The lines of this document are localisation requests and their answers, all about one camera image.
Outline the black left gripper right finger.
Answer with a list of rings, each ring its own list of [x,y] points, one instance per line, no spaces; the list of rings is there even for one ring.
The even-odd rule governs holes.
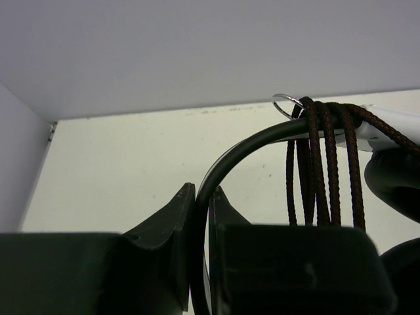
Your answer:
[[[392,314],[398,299],[357,228],[251,224],[222,188],[209,201],[213,314]]]

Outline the white and black headphones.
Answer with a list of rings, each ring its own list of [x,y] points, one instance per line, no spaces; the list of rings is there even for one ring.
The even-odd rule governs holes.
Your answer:
[[[378,129],[391,141],[403,148],[413,157],[419,157],[419,145],[410,140],[406,135],[384,122],[367,109],[355,104],[341,104],[335,102],[315,102],[309,97],[296,101],[296,105],[306,110],[307,115],[300,119],[269,127],[249,138],[239,142],[225,152],[207,172],[196,197],[192,213],[193,228],[191,231],[190,257],[188,259],[189,281],[192,304],[196,314],[210,314],[211,300],[206,290],[209,288],[209,276],[205,264],[204,241],[207,222],[209,200],[224,177],[244,158],[254,151],[280,140],[288,140],[299,133],[309,133],[310,150],[313,164],[313,173],[318,176],[315,181],[318,220],[328,223],[329,211],[326,205],[324,177],[321,174],[320,140],[318,127],[332,122],[332,116],[338,117],[337,121],[343,126],[347,144],[349,145],[349,170],[351,193],[354,202],[354,222],[357,227],[364,226],[362,211],[362,189],[360,180],[360,166],[356,153],[355,121],[365,121]]]

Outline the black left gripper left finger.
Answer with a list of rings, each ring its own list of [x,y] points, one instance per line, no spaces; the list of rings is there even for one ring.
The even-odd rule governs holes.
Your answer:
[[[2,314],[182,314],[196,189],[123,234],[1,235]]]

